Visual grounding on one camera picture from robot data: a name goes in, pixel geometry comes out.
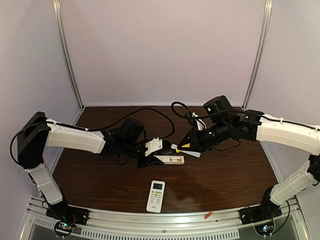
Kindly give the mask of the yellow handled screwdriver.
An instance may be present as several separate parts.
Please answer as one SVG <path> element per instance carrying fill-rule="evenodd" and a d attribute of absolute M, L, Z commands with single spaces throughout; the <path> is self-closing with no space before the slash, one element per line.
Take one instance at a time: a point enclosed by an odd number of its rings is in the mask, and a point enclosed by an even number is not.
<path fill-rule="evenodd" d="M 190 143 L 183 144 L 183 145 L 177 145 L 177 144 L 172 144 L 171 148 L 176 152 L 176 153 L 181 153 L 183 151 L 188 151 L 191 147 Z"/>

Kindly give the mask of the slim white remote control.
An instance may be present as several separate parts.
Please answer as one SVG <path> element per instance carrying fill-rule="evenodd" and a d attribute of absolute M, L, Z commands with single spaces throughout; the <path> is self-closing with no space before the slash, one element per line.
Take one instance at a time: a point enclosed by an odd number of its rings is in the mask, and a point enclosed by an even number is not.
<path fill-rule="evenodd" d="M 164 165 L 184 165 L 185 159 L 182 155 L 155 155 Z"/>

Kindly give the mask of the white battery cover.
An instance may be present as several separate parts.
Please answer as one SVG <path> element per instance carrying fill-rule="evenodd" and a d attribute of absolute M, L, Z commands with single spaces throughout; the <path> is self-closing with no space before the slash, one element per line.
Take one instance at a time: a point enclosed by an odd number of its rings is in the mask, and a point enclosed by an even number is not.
<path fill-rule="evenodd" d="M 188 151 L 188 150 L 179 150 L 177 148 L 176 144 L 172 144 L 171 145 L 171 149 L 175 152 L 175 153 L 183 153 L 183 154 L 187 154 L 189 156 L 195 157 L 195 158 L 200 158 L 201 153 L 200 152 L 196 152 L 196 151 Z"/>

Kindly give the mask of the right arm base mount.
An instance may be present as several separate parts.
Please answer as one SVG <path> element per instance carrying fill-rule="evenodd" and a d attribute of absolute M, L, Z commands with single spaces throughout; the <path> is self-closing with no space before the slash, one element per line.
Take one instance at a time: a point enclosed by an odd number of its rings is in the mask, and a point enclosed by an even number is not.
<path fill-rule="evenodd" d="M 275 217 L 282 215 L 281 209 L 272 210 L 257 206 L 246 206 L 239 211 L 242 225 L 253 224 L 255 232 L 262 237 L 269 237 L 275 231 Z"/>

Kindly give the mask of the white air conditioner remote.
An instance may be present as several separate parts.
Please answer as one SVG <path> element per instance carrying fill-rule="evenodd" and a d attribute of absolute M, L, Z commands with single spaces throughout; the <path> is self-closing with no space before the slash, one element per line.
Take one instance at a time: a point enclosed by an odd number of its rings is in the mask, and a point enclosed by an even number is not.
<path fill-rule="evenodd" d="M 162 210 L 166 183 L 164 181 L 152 180 L 146 203 L 146 211 L 159 214 Z"/>

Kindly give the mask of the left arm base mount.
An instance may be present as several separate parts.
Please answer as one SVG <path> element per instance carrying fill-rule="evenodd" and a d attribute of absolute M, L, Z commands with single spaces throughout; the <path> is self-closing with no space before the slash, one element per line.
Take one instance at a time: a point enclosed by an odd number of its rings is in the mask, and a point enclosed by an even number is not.
<path fill-rule="evenodd" d="M 65 238 L 71 235 L 77 225 L 87 224 L 89 210 L 69 205 L 49 205 L 46 216 L 58 220 L 54 224 L 53 231 L 58 237 Z"/>

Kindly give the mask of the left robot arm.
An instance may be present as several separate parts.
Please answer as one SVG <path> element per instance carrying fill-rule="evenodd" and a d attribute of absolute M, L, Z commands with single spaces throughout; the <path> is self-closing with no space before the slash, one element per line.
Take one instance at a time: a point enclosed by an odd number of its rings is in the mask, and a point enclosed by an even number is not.
<path fill-rule="evenodd" d="M 90 129 L 56 122 L 44 112 L 36 112 L 12 138 L 17 143 L 17 156 L 12 160 L 21 166 L 43 194 L 47 205 L 56 215 L 66 215 L 68 202 L 47 168 L 43 151 L 49 147 L 81 150 L 103 156 L 127 156 L 137 160 L 138 168 L 163 165 L 155 153 L 163 148 L 163 140 L 139 141 L 146 135 L 145 126 L 126 118 L 121 126 Z"/>

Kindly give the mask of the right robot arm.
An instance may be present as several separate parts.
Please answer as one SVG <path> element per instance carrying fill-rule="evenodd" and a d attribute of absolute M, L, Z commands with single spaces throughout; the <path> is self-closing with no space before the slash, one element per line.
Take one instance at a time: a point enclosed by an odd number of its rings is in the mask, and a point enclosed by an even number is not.
<path fill-rule="evenodd" d="M 288 178 L 265 191 L 260 205 L 275 209 L 292 196 L 320 182 L 320 127 L 277 118 L 257 110 L 236 110 L 227 97 L 217 96 L 203 105 L 213 125 L 193 126 L 177 149 L 202 153 L 225 140 L 281 144 L 308 152 L 308 160 Z"/>

